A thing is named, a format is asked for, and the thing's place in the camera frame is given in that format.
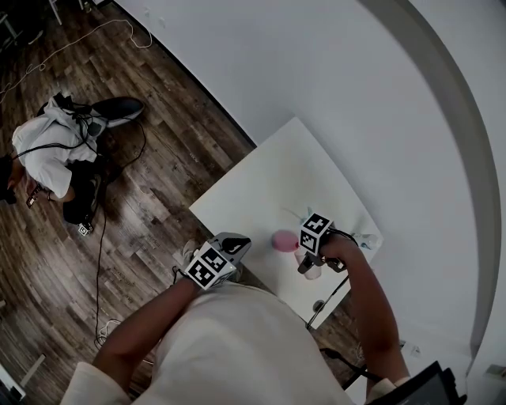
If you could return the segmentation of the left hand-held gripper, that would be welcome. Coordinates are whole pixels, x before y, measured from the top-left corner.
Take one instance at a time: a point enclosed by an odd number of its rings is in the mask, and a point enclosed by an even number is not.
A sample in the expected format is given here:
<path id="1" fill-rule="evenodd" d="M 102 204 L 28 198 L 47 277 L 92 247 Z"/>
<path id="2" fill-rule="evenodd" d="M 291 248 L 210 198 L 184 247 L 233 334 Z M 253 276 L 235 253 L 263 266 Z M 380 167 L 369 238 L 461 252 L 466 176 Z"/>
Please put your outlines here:
<path id="1" fill-rule="evenodd" d="M 250 247 L 251 239 L 242 234 L 219 233 L 193 254 L 183 275 L 202 290 L 218 286 L 237 273 L 240 261 Z"/>

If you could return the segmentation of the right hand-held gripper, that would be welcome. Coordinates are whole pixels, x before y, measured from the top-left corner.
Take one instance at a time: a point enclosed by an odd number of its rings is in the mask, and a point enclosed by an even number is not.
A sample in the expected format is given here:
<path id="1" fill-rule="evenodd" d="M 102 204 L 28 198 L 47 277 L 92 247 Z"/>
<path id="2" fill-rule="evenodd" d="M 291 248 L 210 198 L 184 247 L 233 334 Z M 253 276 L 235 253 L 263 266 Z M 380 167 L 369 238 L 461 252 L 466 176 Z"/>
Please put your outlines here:
<path id="1" fill-rule="evenodd" d="M 345 270 L 345 264 L 339 259 L 327 259 L 320 254 L 321 247 L 328 244 L 331 235 L 343 236 L 341 231 L 333 227 L 333 222 L 317 213 L 314 213 L 300 227 L 299 245 L 306 252 L 316 257 L 315 265 L 309 255 L 298 256 L 299 274 L 319 274 L 319 267 L 327 265 L 336 273 Z"/>

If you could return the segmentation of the pink dimpled glass cup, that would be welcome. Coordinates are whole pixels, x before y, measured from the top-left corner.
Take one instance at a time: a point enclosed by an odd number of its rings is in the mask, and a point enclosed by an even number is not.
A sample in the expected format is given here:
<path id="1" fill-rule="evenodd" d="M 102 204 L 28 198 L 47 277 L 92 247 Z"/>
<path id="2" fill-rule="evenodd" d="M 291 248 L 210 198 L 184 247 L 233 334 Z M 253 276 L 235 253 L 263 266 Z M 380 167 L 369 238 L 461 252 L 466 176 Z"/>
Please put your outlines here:
<path id="1" fill-rule="evenodd" d="M 315 264 L 316 257 L 313 254 L 306 252 L 304 249 L 299 249 L 294 255 L 299 274 L 302 274 L 307 280 L 315 280 L 321 276 L 322 269 Z"/>

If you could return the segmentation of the red pink bottle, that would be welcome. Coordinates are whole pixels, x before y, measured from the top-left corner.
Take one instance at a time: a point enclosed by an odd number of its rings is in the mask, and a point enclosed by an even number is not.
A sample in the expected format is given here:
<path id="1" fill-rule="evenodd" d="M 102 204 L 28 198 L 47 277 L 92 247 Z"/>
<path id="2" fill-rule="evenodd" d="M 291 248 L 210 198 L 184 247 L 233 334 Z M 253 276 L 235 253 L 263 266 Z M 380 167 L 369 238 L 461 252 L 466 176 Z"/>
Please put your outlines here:
<path id="1" fill-rule="evenodd" d="M 273 249 L 278 252 L 290 253 L 296 252 L 299 245 L 299 237 L 287 229 L 279 229 L 271 237 Z"/>

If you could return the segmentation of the person's left forearm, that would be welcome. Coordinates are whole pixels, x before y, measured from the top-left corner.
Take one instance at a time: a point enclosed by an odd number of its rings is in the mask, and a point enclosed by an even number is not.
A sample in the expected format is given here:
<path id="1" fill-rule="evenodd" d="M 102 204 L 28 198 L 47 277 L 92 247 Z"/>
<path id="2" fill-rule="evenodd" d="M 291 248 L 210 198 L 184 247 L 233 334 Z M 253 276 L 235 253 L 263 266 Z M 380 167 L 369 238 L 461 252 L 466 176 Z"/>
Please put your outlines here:
<path id="1" fill-rule="evenodd" d="M 117 326 L 99 349 L 93 366 L 128 392 L 136 368 L 199 291 L 191 279 L 181 278 Z"/>

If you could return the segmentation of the person's right forearm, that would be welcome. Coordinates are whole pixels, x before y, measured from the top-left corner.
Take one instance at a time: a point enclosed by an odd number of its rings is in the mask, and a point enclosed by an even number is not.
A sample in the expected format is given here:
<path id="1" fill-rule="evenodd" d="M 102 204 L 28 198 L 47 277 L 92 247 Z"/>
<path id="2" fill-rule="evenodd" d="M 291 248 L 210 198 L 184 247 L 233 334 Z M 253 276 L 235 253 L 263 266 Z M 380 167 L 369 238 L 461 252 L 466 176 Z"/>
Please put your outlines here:
<path id="1" fill-rule="evenodd" d="M 346 265 L 352 310 L 368 371 L 392 382 L 408 377 L 394 313 L 362 251 L 351 240 L 333 235 L 320 252 Z"/>

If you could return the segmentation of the small clear white-capped bottle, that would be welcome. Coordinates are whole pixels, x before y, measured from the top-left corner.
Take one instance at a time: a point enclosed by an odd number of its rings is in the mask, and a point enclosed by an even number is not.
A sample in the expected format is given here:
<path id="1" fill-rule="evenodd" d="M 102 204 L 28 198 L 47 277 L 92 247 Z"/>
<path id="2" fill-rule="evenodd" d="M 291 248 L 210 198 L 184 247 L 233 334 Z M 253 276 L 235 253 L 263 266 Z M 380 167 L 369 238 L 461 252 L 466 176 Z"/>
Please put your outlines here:
<path id="1" fill-rule="evenodd" d="M 367 250 L 375 250 L 382 244 L 382 240 L 375 234 L 370 233 L 352 233 L 351 236 L 357 242 L 358 246 Z"/>

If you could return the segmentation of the person's left shoe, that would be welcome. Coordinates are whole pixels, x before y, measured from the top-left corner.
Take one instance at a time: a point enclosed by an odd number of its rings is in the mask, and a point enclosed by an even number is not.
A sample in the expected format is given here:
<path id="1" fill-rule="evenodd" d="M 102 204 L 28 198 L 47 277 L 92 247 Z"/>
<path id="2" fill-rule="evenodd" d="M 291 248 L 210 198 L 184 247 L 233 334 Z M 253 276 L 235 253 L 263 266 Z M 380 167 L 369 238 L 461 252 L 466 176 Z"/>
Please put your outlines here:
<path id="1" fill-rule="evenodd" d="M 182 260 L 178 266 L 172 268 L 176 278 L 178 275 L 187 276 L 197 282 L 204 282 L 209 278 L 207 266 L 198 255 L 198 244 L 195 240 L 189 240 L 179 251 Z"/>

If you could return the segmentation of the white square table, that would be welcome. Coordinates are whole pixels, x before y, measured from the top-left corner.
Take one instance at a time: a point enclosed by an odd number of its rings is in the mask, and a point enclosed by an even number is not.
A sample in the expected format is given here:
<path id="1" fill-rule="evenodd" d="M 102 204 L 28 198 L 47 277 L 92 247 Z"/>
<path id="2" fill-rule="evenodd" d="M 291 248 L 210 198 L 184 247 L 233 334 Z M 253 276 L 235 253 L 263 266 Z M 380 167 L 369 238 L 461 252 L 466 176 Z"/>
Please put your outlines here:
<path id="1" fill-rule="evenodd" d="M 301 224 L 281 208 L 330 219 L 352 233 L 383 236 L 349 182 L 314 136 L 294 118 L 249 153 L 190 207 L 214 235 L 240 233 L 252 246 L 242 264 L 310 327 L 318 328 L 350 290 L 346 272 L 326 266 L 315 280 L 297 271 L 294 253 L 271 244 L 279 229 L 299 233 Z M 316 301 L 325 306 L 313 312 Z"/>

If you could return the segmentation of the person's beige shirt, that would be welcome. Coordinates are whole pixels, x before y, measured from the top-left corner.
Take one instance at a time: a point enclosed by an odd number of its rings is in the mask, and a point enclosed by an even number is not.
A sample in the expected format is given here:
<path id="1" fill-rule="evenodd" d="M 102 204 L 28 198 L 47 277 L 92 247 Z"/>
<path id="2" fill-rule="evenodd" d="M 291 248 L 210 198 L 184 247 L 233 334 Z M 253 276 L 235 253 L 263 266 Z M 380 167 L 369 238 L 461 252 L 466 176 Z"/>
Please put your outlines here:
<path id="1" fill-rule="evenodd" d="M 77 365 L 61 405 L 355 405 L 302 319 L 271 293 L 225 283 L 199 295 L 157 346 L 137 398 Z"/>

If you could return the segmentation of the white board with wooden legs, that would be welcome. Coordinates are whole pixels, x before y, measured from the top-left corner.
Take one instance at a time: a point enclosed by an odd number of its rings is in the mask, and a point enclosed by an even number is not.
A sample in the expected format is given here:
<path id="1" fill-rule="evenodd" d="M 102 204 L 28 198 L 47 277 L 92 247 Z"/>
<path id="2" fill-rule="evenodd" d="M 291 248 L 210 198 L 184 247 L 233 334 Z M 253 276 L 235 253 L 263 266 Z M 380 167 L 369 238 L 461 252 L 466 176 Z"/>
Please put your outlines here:
<path id="1" fill-rule="evenodd" d="M 46 358 L 45 354 L 41 354 L 19 382 L 16 382 L 6 368 L 0 364 L 0 405 L 21 405 L 23 403 L 26 398 L 25 388 L 28 382 Z"/>

